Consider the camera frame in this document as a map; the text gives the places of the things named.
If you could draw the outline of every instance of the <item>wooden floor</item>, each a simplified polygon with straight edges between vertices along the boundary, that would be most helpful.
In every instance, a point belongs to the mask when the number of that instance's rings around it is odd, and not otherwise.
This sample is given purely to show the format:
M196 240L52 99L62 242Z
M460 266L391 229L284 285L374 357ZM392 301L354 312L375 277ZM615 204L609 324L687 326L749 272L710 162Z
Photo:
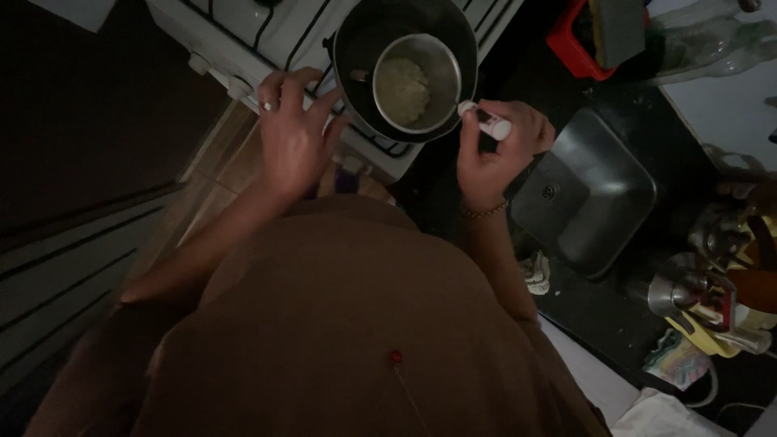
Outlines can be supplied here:
M137 277L157 260L168 257L181 242L206 226L249 186L262 164L259 135L246 141L256 128L257 119L258 116L240 102L227 108L183 174L182 182L186 186L169 206L127 279ZM336 164L332 161L319 182L319 197L334 194L335 169ZM394 201L381 184L365 175L360 177L359 194Z

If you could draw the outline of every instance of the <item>red container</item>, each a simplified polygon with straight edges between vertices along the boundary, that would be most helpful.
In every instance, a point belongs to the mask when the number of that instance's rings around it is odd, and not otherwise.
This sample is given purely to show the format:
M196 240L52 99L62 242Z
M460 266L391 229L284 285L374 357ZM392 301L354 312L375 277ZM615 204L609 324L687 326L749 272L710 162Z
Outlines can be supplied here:
M545 42L576 78L592 77L596 80L605 80L612 76L617 66L607 70L600 67L572 34L572 22L586 3L588 0L572 0L556 20Z

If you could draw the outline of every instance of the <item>kitchen counter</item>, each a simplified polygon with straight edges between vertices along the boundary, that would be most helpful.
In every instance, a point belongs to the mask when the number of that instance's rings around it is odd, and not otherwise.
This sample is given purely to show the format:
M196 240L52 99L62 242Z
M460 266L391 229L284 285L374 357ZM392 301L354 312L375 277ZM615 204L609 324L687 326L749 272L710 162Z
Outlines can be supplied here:
M659 200L598 281L586 280L549 254L551 289L535 301L543 315L631 384L655 386L681 399L703 398L709 390L706 382L677 393L673 386L641 370L648 351L656 347L669 325L654 316L645 302L628 297L621 277L645 252L687 250L685 236L693 211L713 198L720 174L660 89L620 79L617 74L607 82L575 79L566 70L544 41L564 3L527 0L522 5L481 65L479 97L529 103L548 117L557 134L581 107L594 108L655 179ZM482 149L493 147L489 139L483 143ZM456 241L459 231L457 151L458 131L428 143L405 177L389 189L424 232L451 241ZM517 192L526 176L518 177L507 190L508 196ZM510 223L510 230L519 259L542 248L515 223ZM753 358L773 364L768 357L747 357ZM736 366L739 359L724 360L723 367ZM767 385L771 388L758 395L759 404L768 404L774 397L777 379L772 377ZM721 392L709 409L700 412L714 416L722 405L719 402L726 400L747 402Z

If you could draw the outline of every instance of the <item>rice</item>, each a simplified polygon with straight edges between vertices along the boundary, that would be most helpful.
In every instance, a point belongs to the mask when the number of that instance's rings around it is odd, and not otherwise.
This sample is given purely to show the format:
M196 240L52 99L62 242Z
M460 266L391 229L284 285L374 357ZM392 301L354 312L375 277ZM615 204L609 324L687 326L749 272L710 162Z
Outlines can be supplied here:
M407 127L423 115L431 96L421 67L406 58L388 59L376 77L378 101L391 121Z

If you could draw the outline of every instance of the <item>small bottle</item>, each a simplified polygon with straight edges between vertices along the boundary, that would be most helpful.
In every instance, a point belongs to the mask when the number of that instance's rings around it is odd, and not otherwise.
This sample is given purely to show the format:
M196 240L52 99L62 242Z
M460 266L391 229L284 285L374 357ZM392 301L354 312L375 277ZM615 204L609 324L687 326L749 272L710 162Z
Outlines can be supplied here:
M498 115L487 113L480 109L477 103L471 100L465 100L458 104L459 117L463 116L465 111L471 110L472 108L475 108L476 110L475 114L478 116L481 131L497 141L502 141L507 138L510 134L510 129L513 127L512 123Z

